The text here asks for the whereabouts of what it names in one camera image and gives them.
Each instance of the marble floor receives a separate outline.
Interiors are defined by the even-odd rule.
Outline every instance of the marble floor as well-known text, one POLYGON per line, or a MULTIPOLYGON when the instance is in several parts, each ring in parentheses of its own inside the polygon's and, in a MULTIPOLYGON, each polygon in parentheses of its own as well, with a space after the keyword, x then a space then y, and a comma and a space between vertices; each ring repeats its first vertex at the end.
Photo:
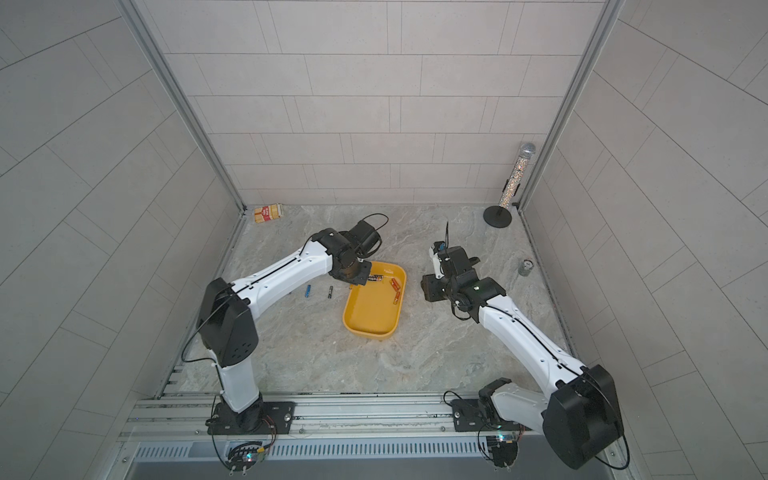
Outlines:
MULTIPOLYGON (((379 232, 383 245, 370 260, 396 263, 407 275, 399 326, 389 339, 365 339, 342 324, 349 294, 347 284, 321 276, 271 306, 258 320, 259 346, 253 371, 262 392, 424 392, 476 391, 500 376, 538 390, 522 364, 490 332, 475 322, 459 321, 447 302, 429 303, 419 286, 432 272, 428 245, 441 240, 450 221, 450 244, 480 257, 475 266, 482 278, 499 282, 533 322, 557 344, 563 332, 538 266, 518 276, 521 260, 534 259, 517 215, 510 227, 495 229, 482 219, 484 207, 286 206, 285 217, 266 223, 249 222, 227 264, 223 278, 235 280, 285 257, 311 234, 326 227, 348 230, 365 215, 382 212, 389 223, 379 232), (333 298, 328 299, 333 285, 333 298)), ((378 226, 379 218, 369 219, 378 226)), ((188 357, 203 353, 194 340, 188 357)), ((209 364, 184 366, 178 391, 219 389, 209 364)))

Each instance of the wall tile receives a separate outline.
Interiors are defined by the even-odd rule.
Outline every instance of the wall tile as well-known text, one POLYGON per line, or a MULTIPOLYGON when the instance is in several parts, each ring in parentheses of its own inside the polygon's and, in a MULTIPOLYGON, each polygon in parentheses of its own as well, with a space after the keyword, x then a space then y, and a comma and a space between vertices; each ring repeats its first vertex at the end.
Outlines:
POLYGON ((170 65, 174 77, 181 85, 181 90, 187 95, 212 95, 210 87, 203 76, 203 71, 197 64, 195 55, 166 54, 165 60, 170 65))
POLYGON ((760 479, 762 475, 698 373, 662 383, 653 390, 696 478, 760 479), (712 455, 713 449, 717 449, 717 455, 712 455))
POLYGON ((768 102, 768 71, 765 68, 752 80, 746 91, 760 100, 768 102))
POLYGON ((400 132, 400 97, 389 97, 389 131, 400 132))
POLYGON ((341 188, 334 190, 338 205, 412 204, 412 188, 341 188))
POLYGON ((690 469, 682 450, 647 453, 643 457, 645 457, 645 462, 653 475, 688 475, 694 473, 690 469))
POLYGON ((576 241, 582 249, 585 248, 605 225, 600 211, 567 164, 551 190, 576 236, 576 241))
POLYGON ((343 164, 338 134, 262 134, 273 164, 343 164))
POLYGON ((281 97, 196 97, 217 134, 291 133, 281 97))
POLYGON ((120 16, 114 4, 99 0, 24 2, 3 5, 0 28, 29 56, 120 16))
POLYGON ((114 253, 115 249, 118 248, 118 242, 114 241, 112 237, 107 235, 106 232, 83 215, 78 209, 74 209, 70 212, 65 218, 65 222, 108 255, 114 253))
POLYGON ((214 95, 310 95, 302 55, 195 55, 214 95))
POLYGON ((561 97, 568 90, 581 57, 578 55, 533 55, 525 72, 520 95, 561 97))
MULTIPOLYGON (((123 88, 123 84, 118 80, 117 75, 114 74, 109 64, 101 56, 101 53, 96 48, 96 45, 88 37, 88 33, 83 33, 74 37, 74 43, 78 45, 83 55, 91 63, 91 66, 98 72, 99 76, 104 83, 107 84, 112 93, 117 93, 123 88)), ((0 34, 0 44, 2 43, 2 34, 0 34)))
POLYGON ((422 59, 415 55, 306 55, 306 67, 315 95, 418 95, 422 59))
POLYGON ((386 39, 387 53, 402 53, 402 2, 386 4, 386 39))
POLYGON ((164 119, 147 89, 135 81, 56 135, 48 146, 95 187, 164 119))
POLYGON ((758 217, 768 212, 768 181, 744 197, 742 203, 758 217))
POLYGON ((150 214, 142 215, 74 309, 119 331, 173 239, 150 214))
POLYGON ((600 329, 613 322, 614 320, 616 320, 614 311, 611 310, 609 306, 606 306, 597 315, 593 316, 587 321, 587 328, 589 329, 589 333, 594 335, 600 329))
POLYGON ((269 51, 269 53, 282 53, 283 50, 280 48, 280 39, 277 37, 277 30, 275 30, 275 22, 272 20, 270 3, 254 2, 253 7, 256 9, 256 14, 259 17, 259 26, 261 27, 261 32, 264 34, 267 51, 269 51))
POLYGON ((638 28, 707 70, 728 78, 768 30, 760 0, 653 2, 638 28))
POLYGON ((177 227, 182 227, 214 177, 208 161, 198 150, 190 155, 154 201, 177 227))
POLYGON ((661 130, 627 172, 718 285, 768 260, 765 224, 661 130))
POLYGON ((465 187, 469 165, 400 165, 400 187, 465 187))
POLYGON ((106 352, 74 333, 56 331, 0 406, 0 448, 11 459, 3 462, 4 478, 29 478, 27 459, 53 442, 106 352))
POLYGON ((768 349, 701 265, 656 290, 654 298, 741 440, 764 442, 768 412, 760 406, 768 401, 768 349))
POLYGON ((508 6, 503 3, 402 5, 402 53, 495 55, 508 6))
POLYGON ((589 265, 640 367, 683 350, 615 237, 596 252, 589 265))
POLYGON ((678 58, 643 109, 737 198, 768 178, 768 105, 678 58))
POLYGON ((158 394, 158 390, 167 379, 171 363, 177 358, 181 343, 186 340, 186 336, 179 334, 179 332, 186 332, 189 329, 194 316, 200 309, 202 296, 203 290, 193 281, 188 280, 184 284, 179 300, 174 304, 160 333, 154 337, 156 338, 154 345, 150 346, 146 339, 144 340, 144 343, 150 346, 151 350, 131 387, 132 391, 141 392, 148 396, 158 394))
POLYGON ((768 263, 757 267, 741 278, 723 287, 733 306, 750 324, 763 343, 768 343, 768 263))
POLYGON ((571 165, 576 177, 584 182, 604 148, 600 140, 574 112, 558 140, 558 150, 571 165))
POLYGON ((225 165, 269 163, 262 161, 250 134, 211 134, 208 137, 225 165))
POLYGON ((123 85, 150 70, 149 62, 122 18, 96 27, 87 35, 123 85))
POLYGON ((242 188, 309 188, 301 165, 233 165, 242 188))
POLYGON ((67 216, 90 188, 42 147, 0 177, 0 279, 5 279, 67 216))
POLYGON ((153 0, 147 7, 167 53, 266 53, 252 2, 153 0))
POLYGON ((200 208, 192 210, 189 219, 157 267, 157 276, 181 291, 213 228, 200 208))
POLYGON ((576 112, 622 167, 654 129, 642 112, 595 73, 579 97, 576 112))
POLYGON ((298 97, 304 131, 312 133, 387 132, 387 97, 298 97))
POLYGON ((141 294, 104 360, 85 387, 77 408, 115 416, 152 348, 173 303, 151 288, 141 294))
POLYGON ((356 164, 430 164, 432 134, 352 134, 356 164))
POLYGON ((768 472, 768 442, 745 445, 761 472, 768 472))
POLYGON ((175 238, 179 234, 179 227, 176 226, 174 221, 170 219, 168 214, 157 203, 152 202, 149 208, 147 208, 147 213, 154 217, 172 237, 175 238))
POLYGON ((610 159, 616 160, 611 156, 611 152, 609 152, 607 148, 604 148, 603 152, 600 154, 600 157, 598 157, 598 159, 594 162, 592 168, 589 169, 589 173, 581 182, 581 184, 584 185, 584 188, 587 190, 592 188, 594 181, 597 180, 598 175, 600 175, 610 159))
POLYGON ((336 203, 333 189, 313 188, 301 190, 280 188, 259 190, 259 192, 262 204, 334 205, 336 203))
POLYGON ((606 223, 605 226, 600 229, 598 234, 595 235, 594 238, 589 241, 589 243, 587 243, 586 247, 584 247, 584 258, 587 260, 591 259, 592 256, 598 251, 598 249, 602 247, 603 244, 607 242, 607 240, 613 235, 614 233, 606 223))
POLYGON ((171 176, 155 149, 143 141, 80 202, 78 210, 121 242, 171 176))
POLYGON ((581 315, 590 320, 608 306, 608 302, 568 225, 552 240, 552 247, 560 260, 565 278, 571 285, 581 315))
POLYGON ((480 128, 484 107, 483 97, 403 97, 401 129, 473 134, 480 128))
POLYGON ((40 464, 32 475, 32 480, 83 478, 103 441, 104 437, 101 435, 61 430, 51 447, 42 456, 40 464))
POLYGON ((487 188, 416 188, 413 201, 416 204, 472 205, 485 204, 487 188))
POLYGON ((319 188, 389 187, 389 165, 323 165, 315 175, 319 188))
POLYGON ((640 276, 648 275, 683 242, 616 160, 609 160, 589 190, 640 276))
POLYGON ((283 53, 387 53, 384 2, 273 2, 270 9, 283 53))
POLYGON ((669 48, 664 52, 664 55, 661 55, 661 60, 659 60, 659 63, 656 64, 656 67, 650 73, 650 77, 648 77, 643 84, 640 93, 637 94, 637 97, 632 101, 635 107, 640 108, 641 110, 645 108, 650 97, 654 94, 656 89, 659 88, 659 84, 664 80, 664 77, 667 76, 667 73, 679 56, 680 55, 675 50, 670 50, 669 48))
POLYGON ((521 142, 519 134, 447 134, 442 163, 512 165, 521 142))
POLYGON ((507 9, 507 19, 504 22, 504 31, 502 32, 502 39, 498 43, 499 55, 510 55, 512 53, 512 47, 515 44, 515 39, 518 34, 518 26, 520 25, 520 17, 523 13, 523 4, 510 3, 507 9))
POLYGON ((672 280, 674 277, 684 272, 686 268, 696 263, 696 257, 687 247, 680 248, 674 255, 669 257, 659 265, 654 271, 643 278, 645 286, 651 293, 659 289, 660 286, 672 280))
POLYGON ((680 352, 669 358, 656 362, 643 369, 645 378, 650 386, 668 382, 679 376, 687 375, 696 371, 696 366, 690 361, 687 353, 680 352))
POLYGON ((498 99, 491 132, 545 134, 560 108, 559 97, 503 97, 498 99))
POLYGON ((424 55, 421 95, 517 95, 528 61, 525 55, 424 55))
POLYGON ((527 3, 513 55, 581 55, 600 14, 591 3, 527 3))
POLYGON ((0 286, 7 319, 0 356, 0 391, 10 392, 40 353, 108 255, 67 224, 59 224, 0 286), (39 286, 56 288, 40 302, 39 286))
POLYGON ((73 41, 3 68, 0 145, 21 160, 110 95, 73 41))
POLYGON ((85 410, 72 409, 67 421, 61 427, 69 432, 89 433, 91 435, 107 435, 112 427, 114 417, 101 413, 86 412, 85 410))
POLYGON ((634 100, 666 50, 658 41, 617 22, 594 70, 619 93, 634 100))
POLYGON ((22 51, 19 50, 16 45, 13 45, 11 39, 2 31, 0 31, 0 58, 2 58, 7 65, 24 58, 22 51))
POLYGON ((118 336, 118 333, 114 330, 108 329, 106 326, 96 323, 74 310, 67 315, 67 318, 61 324, 61 328, 107 348, 112 345, 114 338, 118 336))
POLYGON ((621 411, 643 453, 678 450, 672 429, 654 398, 643 371, 632 355, 632 348, 613 322, 594 335, 600 358, 609 366, 616 382, 621 411))

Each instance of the wire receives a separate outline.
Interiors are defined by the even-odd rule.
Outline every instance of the wire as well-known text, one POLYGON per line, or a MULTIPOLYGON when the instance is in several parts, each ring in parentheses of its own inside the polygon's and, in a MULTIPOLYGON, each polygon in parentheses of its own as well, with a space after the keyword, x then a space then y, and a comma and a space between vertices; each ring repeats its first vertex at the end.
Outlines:
POLYGON ((385 214, 370 214, 370 215, 368 215, 368 216, 366 216, 366 217, 363 217, 363 218, 362 218, 360 221, 362 222, 362 221, 363 221, 363 220, 365 220, 366 218, 370 218, 370 217, 373 217, 374 215, 381 215, 382 217, 386 218, 386 220, 384 221, 384 225, 386 225, 386 224, 388 224, 388 223, 389 223, 389 217, 387 217, 385 214))

